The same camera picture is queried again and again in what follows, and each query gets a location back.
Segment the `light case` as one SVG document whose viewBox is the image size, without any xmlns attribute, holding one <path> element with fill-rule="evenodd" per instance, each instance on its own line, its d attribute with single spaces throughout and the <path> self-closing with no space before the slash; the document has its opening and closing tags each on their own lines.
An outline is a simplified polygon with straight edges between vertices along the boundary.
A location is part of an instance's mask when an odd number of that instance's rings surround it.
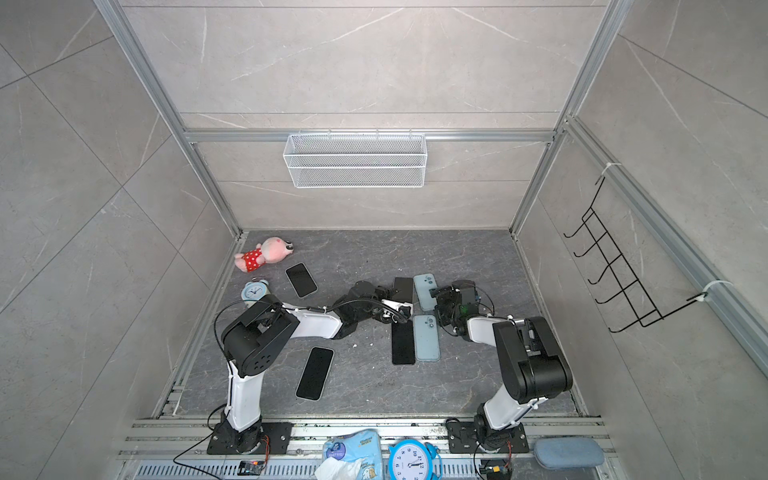
<svg viewBox="0 0 768 480">
<path fill-rule="evenodd" d="M 432 291 L 438 288 L 434 275 L 431 273 L 416 275 L 413 277 L 413 282 L 421 310 L 433 311 L 437 302 L 432 296 Z"/>
<path fill-rule="evenodd" d="M 440 360 L 439 326 L 432 315 L 413 318 L 415 358 L 420 362 Z"/>
</svg>

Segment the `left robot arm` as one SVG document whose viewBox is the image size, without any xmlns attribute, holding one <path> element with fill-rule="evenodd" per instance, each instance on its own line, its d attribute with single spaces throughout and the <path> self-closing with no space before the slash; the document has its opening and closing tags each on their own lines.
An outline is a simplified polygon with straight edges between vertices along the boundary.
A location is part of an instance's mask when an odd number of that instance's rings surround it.
<svg viewBox="0 0 768 480">
<path fill-rule="evenodd" d="M 408 288 L 359 281 L 330 306 L 301 307 L 267 293 L 217 335 L 227 362 L 227 403 L 209 443 L 210 454 L 250 454 L 266 445 L 261 391 L 265 372 L 294 338 L 342 339 L 368 319 L 405 324 L 413 312 Z"/>
</svg>

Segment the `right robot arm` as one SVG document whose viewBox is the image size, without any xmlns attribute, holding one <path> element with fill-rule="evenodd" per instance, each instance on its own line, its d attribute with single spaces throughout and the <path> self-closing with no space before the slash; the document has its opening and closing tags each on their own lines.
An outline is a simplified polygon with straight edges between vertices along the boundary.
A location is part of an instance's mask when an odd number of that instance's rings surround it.
<svg viewBox="0 0 768 480">
<path fill-rule="evenodd" d="M 485 451 L 516 452 L 523 418 L 573 386 L 572 371 L 549 323 L 541 316 L 481 315 L 477 287 L 470 280 L 434 288 L 430 296 L 439 325 L 468 342 L 496 349 L 502 386 L 478 407 L 474 438 Z"/>
</svg>

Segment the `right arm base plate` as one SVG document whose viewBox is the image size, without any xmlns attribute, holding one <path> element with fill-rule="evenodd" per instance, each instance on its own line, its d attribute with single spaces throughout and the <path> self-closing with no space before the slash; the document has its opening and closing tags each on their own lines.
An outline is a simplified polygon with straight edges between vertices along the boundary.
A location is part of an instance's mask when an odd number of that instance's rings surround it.
<svg viewBox="0 0 768 480">
<path fill-rule="evenodd" d="M 449 418 L 445 421 L 445 428 L 451 453 L 524 454 L 530 451 L 522 424 L 493 430 L 479 418 L 472 422 Z"/>
</svg>

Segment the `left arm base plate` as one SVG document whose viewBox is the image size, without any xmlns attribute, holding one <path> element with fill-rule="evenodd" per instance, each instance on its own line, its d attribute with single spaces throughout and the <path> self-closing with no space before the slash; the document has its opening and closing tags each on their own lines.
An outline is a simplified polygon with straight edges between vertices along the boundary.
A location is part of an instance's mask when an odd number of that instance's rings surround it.
<svg viewBox="0 0 768 480">
<path fill-rule="evenodd" d="M 286 454 L 293 424 L 257 422 L 242 432 L 227 421 L 214 427 L 206 449 L 208 455 Z"/>
</svg>

